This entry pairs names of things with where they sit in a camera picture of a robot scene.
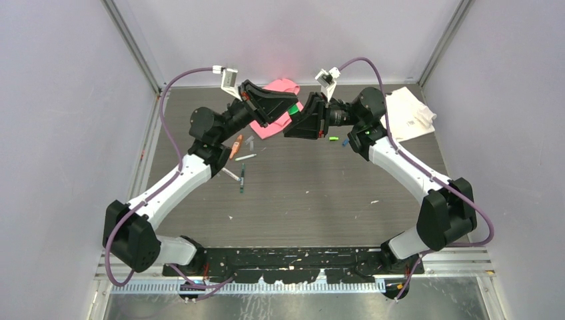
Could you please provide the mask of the white blue marker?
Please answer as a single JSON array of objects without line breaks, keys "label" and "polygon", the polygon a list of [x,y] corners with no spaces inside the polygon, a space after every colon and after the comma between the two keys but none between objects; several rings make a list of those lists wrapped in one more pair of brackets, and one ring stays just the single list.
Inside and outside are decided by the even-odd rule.
[{"label": "white blue marker", "polygon": [[225,167],[222,168],[222,172],[224,172],[225,174],[227,174],[230,178],[234,179],[235,181],[240,181],[240,180],[241,180],[241,178],[240,178],[238,175],[236,175],[235,173],[233,173],[232,171],[230,171],[229,169],[227,169],[227,168],[225,168]]}]

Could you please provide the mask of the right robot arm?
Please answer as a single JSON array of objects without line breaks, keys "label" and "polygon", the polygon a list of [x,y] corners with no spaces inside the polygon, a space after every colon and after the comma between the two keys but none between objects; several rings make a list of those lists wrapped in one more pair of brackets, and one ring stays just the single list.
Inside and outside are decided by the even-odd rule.
[{"label": "right robot arm", "polygon": [[303,109],[289,109],[291,122],[283,133],[285,137],[318,139],[332,126],[350,126],[352,150],[384,169],[420,203],[416,225],[380,246],[382,267],[397,273],[408,257],[439,251],[475,230],[477,219],[470,183],[437,173],[389,139],[380,121],[385,113],[384,95],[375,87],[364,88],[350,103],[311,93]]}]

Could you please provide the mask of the green highlighter cap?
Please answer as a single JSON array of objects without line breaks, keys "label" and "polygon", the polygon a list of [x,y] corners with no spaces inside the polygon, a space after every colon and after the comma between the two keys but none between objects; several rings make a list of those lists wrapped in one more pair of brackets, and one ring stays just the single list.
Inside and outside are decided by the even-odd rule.
[{"label": "green highlighter cap", "polygon": [[297,104],[293,105],[291,108],[288,109],[289,115],[294,115],[295,113],[299,113],[299,112],[300,112],[300,108],[298,107]]}]

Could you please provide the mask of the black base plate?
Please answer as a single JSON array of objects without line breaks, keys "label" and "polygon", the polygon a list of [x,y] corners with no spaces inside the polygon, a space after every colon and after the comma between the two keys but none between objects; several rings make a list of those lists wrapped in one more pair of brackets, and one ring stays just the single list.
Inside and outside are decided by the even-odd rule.
[{"label": "black base plate", "polygon": [[371,283],[378,275],[406,276],[417,260],[389,259],[370,247],[255,247],[198,249],[188,265],[165,266],[164,276],[204,276],[213,283]]}]

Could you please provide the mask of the white marker pen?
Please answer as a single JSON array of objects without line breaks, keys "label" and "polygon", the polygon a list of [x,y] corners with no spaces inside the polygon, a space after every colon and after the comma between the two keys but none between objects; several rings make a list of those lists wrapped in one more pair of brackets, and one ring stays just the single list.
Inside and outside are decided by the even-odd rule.
[{"label": "white marker pen", "polygon": [[237,158],[235,158],[235,161],[244,161],[244,160],[247,160],[247,159],[252,159],[256,156],[257,156],[257,154],[253,153],[253,154],[245,155],[245,156],[242,156],[242,157],[237,157]]}]

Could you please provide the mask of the white cloth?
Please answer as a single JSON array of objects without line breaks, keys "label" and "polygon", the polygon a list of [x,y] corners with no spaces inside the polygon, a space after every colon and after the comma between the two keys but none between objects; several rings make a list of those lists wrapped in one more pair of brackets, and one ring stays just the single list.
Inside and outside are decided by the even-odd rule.
[{"label": "white cloth", "polygon": [[407,87],[386,94],[387,115],[380,122],[398,141],[408,141],[435,132],[433,125],[437,115],[427,105],[419,101]]}]

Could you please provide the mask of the green gel pen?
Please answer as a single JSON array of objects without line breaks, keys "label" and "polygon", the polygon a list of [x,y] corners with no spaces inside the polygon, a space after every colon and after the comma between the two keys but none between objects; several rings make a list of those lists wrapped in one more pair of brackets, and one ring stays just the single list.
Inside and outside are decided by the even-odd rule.
[{"label": "green gel pen", "polygon": [[240,181],[239,191],[240,191],[241,194],[243,194],[244,190],[245,190],[245,164],[244,163],[242,164],[242,167],[241,167],[241,176],[240,176],[239,181]]}]

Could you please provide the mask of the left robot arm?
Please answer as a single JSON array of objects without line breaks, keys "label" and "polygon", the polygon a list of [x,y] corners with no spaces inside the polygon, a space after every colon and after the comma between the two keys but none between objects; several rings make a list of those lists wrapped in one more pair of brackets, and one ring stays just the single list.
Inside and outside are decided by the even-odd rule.
[{"label": "left robot arm", "polygon": [[132,271],[141,273],[155,263],[177,264],[188,275],[204,269],[205,258],[194,241],[158,236],[156,229],[189,193],[226,165],[232,149],[225,141],[254,121],[263,126],[275,122],[298,103],[292,91],[263,89],[249,80],[237,93],[222,113],[208,107],[193,111],[189,135],[194,141],[174,169],[130,201],[108,205],[103,247]]}]

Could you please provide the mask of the orange highlighter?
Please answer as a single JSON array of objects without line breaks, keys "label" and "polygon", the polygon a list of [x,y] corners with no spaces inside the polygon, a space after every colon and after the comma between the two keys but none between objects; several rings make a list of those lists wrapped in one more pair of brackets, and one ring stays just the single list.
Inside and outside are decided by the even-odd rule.
[{"label": "orange highlighter", "polygon": [[235,155],[239,152],[239,149],[241,148],[242,144],[243,144],[243,135],[240,134],[232,145],[229,159],[233,159],[235,157]]}]

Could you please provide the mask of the clear pen cap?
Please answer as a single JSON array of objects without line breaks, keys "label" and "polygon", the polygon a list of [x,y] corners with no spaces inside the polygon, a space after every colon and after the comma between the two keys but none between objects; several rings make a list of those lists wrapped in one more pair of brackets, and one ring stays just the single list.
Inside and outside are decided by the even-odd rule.
[{"label": "clear pen cap", "polygon": [[250,136],[248,139],[245,140],[245,145],[248,145],[250,150],[253,150],[254,148],[254,137]]}]

